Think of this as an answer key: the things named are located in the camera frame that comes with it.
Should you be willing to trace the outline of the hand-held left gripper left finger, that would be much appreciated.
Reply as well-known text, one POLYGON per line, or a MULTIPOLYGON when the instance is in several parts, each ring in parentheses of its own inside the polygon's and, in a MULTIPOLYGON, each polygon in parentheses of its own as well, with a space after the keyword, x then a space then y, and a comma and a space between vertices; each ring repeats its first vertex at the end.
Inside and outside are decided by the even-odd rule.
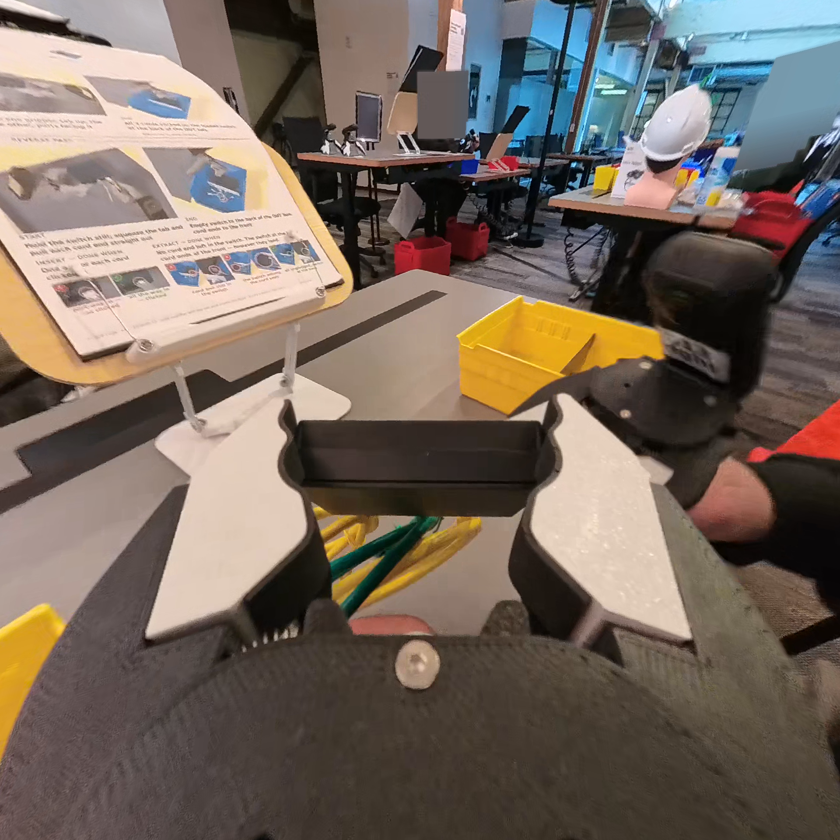
POLYGON ((144 636, 222 627, 257 646, 331 596, 331 571, 302 492, 291 402, 260 408, 192 476, 144 636))

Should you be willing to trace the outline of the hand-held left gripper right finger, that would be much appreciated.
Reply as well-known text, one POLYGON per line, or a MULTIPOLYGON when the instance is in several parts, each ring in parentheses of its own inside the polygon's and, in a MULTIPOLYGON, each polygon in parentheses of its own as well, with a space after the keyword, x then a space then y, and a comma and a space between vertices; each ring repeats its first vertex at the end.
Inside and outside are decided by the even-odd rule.
POLYGON ((570 395, 551 397, 544 421, 548 473, 508 563, 538 632, 579 648, 614 628, 691 643, 647 469, 570 395))

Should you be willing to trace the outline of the black network switch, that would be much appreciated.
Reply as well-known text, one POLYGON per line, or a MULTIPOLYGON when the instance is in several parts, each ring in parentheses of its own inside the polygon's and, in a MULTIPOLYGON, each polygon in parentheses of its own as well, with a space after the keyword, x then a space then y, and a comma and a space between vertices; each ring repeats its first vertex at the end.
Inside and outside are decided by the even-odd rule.
POLYGON ((536 421, 301 421, 281 457, 334 515, 509 518, 561 465, 536 421))

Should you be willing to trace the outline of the person's right forearm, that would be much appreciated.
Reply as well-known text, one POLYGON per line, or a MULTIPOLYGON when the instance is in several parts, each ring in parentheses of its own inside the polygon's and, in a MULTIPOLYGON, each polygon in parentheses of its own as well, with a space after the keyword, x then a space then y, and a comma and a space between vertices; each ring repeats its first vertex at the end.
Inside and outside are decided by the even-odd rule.
POLYGON ((813 580, 823 598, 839 596, 839 463, 775 455, 750 465, 769 488, 776 509, 759 542, 715 542, 731 562, 765 561, 813 580))

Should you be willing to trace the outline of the person's right hand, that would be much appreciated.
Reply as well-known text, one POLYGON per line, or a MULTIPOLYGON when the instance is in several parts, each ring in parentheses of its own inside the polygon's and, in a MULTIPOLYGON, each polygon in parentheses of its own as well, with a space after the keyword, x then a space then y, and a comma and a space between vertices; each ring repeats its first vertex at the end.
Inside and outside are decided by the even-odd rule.
POLYGON ((710 543, 757 543, 770 534, 776 509, 769 488, 755 470, 724 459, 689 519, 710 543))

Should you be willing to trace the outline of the orange red cloth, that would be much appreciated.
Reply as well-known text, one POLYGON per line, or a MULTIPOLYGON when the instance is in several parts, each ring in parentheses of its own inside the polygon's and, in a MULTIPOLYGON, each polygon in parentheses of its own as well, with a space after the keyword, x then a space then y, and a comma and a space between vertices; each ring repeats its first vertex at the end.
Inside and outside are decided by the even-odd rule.
POLYGON ((808 458, 839 460, 839 401, 828 407, 802 430, 776 449, 754 448, 747 462, 758 464, 775 455, 797 455, 808 458))

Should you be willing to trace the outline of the yellow plastic bin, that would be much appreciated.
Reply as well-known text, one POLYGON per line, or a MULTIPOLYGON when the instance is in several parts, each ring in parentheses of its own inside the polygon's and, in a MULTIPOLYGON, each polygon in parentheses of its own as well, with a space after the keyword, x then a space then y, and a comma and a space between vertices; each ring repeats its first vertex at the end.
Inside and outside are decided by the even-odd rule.
POLYGON ((65 629, 49 604, 40 604, 1 628, 1 754, 41 666, 65 629))
POLYGON ((492 311, 457 339, 462 396, 504 415, 565 376, 665 356, 654 329, 524 297, 492 311))

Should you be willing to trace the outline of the black floor pole stand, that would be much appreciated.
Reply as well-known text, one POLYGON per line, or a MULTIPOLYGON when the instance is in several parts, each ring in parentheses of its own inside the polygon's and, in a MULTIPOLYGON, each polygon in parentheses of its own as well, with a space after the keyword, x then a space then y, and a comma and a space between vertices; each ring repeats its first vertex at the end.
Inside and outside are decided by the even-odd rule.
POLYGON ((568 46, 571 39, 571 29, 574 20, 574 12, 577 6, 576 1, 569 1, 569 2, 562 2, 562 5, 567 7, 566 12, 566 19, 565 25, 563 30, 563 39, 561 43, 561 48, 558 54, 557 59, 554 61, 554 73, 553 73, 553 87, 552 87, 552 96, 549 104, 548 116, 547 121, 545 124, 545 131, 542 137, 542 143, 540 148, 540 157, 539 163, 537 165, 536 170, 531 171, 531 181, 530 181, 530 188, 528 192, 528 200, 526 203, 526 211, 524 214, 524 224, 525 230, 524 233, 518 233, 516 238, 513 240, 513 244, 516 247, 525 248, 525 249, 536 249, 543 246, 543 236, 539 233, 535 233, 533 231, 534 228, 534 218, 536 214, 536 210, 539 203, 539 194, 540 194, 540 186, 543 179, 544 167, 545 162, 548 157, 549 147, 550 147, 550 137, 552 133, 553 127, 553 119, 555 110, 557 108, 557 102, 560 94, 560 86, 562 81, 562 74, 564 71, 564 63, 565 58, 568 52, 568 46))

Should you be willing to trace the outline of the black office chair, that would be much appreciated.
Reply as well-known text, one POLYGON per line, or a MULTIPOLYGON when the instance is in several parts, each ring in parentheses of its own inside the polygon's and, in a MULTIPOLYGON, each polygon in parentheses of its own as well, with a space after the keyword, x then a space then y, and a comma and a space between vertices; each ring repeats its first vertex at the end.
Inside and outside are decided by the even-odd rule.
POLYGON ((785 252, 777 266, 773 303, 782 303, 795 287, 801 287, 801 277, 813 280, 826 271, 837 271, 838 218, 839 203, 835 201, 785 252))
POLYGON ((317 118, 285 117, 282 127, 290 160, 295 164, 304 191, 324 223, 343 232, 343 199, 347 193, 353 200, 355 223, 359 224, 364 218, 371 224, 372 246, 360 250, 360 263, 370 270, 372 277, 378 277, 377 269, 369 261, 370 257, 376 257, 381 266, 385 265, 384 250, 375 246, 382 210, 382 205, 375 199, 376 195, 356 197, 358 175, 355 173, 349 175, 350 183, 348 189, 344 190, 343 176, 337 171, 319 169, 310 162, 300 162, 300 153, 322 152, 324 141, 329 141, 329 132, 334 129, 334 125, 323 127, 317 118))

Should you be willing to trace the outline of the mannequin head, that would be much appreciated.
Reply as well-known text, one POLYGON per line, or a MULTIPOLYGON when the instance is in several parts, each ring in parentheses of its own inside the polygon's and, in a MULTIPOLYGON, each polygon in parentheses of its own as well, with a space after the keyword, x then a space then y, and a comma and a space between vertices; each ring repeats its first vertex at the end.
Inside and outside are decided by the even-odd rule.
POLYGON ((626 189, 625 206, 670 209, 679 192, 676 178, 683 161, 682 157, 660 161, 647 156, 644 173, 626 189))

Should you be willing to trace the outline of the white wipes canister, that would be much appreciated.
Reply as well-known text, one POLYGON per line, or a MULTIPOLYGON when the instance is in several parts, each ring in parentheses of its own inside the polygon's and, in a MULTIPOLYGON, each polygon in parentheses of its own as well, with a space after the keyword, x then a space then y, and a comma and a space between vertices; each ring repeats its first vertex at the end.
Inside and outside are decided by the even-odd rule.
POLYGON ((696 207, 714 207, 719 204, 736 168, 741 148, 721 146, 711 159, 707 173, 696 197, 696 207))

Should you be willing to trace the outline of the white hard hat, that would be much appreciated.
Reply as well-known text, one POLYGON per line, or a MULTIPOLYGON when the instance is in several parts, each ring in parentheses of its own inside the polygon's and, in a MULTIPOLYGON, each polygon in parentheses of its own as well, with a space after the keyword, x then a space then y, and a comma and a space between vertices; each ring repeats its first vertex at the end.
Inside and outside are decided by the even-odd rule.
POLYGON ((663 163, 693 154, 711 129, 711 108, 710 95, 698 85, 669 96, 642 133, 639 147, 645 158, 663 163))

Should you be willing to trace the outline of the wooden document stand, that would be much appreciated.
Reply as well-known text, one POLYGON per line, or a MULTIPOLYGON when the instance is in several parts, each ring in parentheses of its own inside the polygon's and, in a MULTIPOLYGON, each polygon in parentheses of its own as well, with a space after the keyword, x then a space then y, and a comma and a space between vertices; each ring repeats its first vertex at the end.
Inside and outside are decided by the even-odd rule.
POLYGON ((415 137, 418 125, 418 76, 422 72, 435 72, 444 53, 420 45, 416 47, 406 73, 392 103, 386 130, 398 142, 399 154, 421 154, 415 137))
POLYGON ((508 147, 513 140, 517 127, 530 112, 529 106, 517 105, 504 122, 501 131, 479 133, 479 163, 481 165, 501 165, 508 147))

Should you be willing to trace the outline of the wooden top desk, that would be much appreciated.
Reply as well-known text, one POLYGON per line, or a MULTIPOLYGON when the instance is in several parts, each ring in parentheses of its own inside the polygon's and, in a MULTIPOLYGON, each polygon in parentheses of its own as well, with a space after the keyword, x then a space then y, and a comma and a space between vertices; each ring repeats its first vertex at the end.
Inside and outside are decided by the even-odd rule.
POLYGON ((355 218, 354 175, 373 171, 385 176, 385 184, 401 185, 423 180, 425 177, 442 179, 455 163, 474 159, 466 153, 435 152, 420 150, 414 154, 373 152, 365 156, 347 156, 342 153, 323 152, 296 153, 297 162, 314 171, 339 174, 339 208, 343 230, 343 255, 350 267, 354 288, 361 287, 361 253, 359 249, 358 221, 355 218))

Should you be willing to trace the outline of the computer monitor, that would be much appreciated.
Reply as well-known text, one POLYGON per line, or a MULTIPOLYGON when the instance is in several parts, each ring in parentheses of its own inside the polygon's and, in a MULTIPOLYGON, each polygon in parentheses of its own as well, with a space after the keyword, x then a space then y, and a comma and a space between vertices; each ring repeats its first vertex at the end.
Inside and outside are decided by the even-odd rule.
POLYGON ((355 139, 363 144, 382 141, 383 97, 377 93, 357 91, 354 94, 355 139))

